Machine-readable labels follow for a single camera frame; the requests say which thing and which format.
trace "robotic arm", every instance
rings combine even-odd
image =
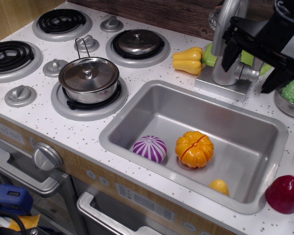
[[[270,93],[294,80],[294,0],[275,0],[274,14],[266,22],[232,17],[223,35],[226,48],[221,65],[228,71],[245,50],[275,67],[262,86]]]

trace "blue object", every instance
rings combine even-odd
[[[0,212],[25,215],[30,212],[32,205],[33,198],[25,188],[0,185]]]

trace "oven door handle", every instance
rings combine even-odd
[[[101,213],[91,206],[94,196],[88,192],[83,192],[77,201],[78,211],[85,217],[91,219],[93,222],[104,227],[106,230],[116,235],[161,235],[150,227],[140,227],[136,232],[130,230],[118,221],[110,218],[109,216]]]
[[[9,159],[10,154],[0,148],[0,173],[6,177],[20,182],[42,197],[52,197],[57,193],[60,184],[55,179],[48,177],[45,181],[39,182],[21,170],[17,169],[13,165],[9,164]]]

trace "stainless steel pot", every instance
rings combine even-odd
[[[114,94],[119,74],[119,69],[111,61],[86,57],[63,67],[59,73],[59,82],[72,100],[95,104]]]

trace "stainless steel sink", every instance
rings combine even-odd
[[[205,133],[214,143],[213,159],[190,170],[179,164],[175,144],[187,131]],[[155,163],[132,152],[145,135],[161,138],[167,157]],[[280,121],[164,81],[150,81],[101,132],[107,150],[140,164],[240,213],[256,213],[266,203],[288,137]],[[230,196],[208,185],[224,180]]]

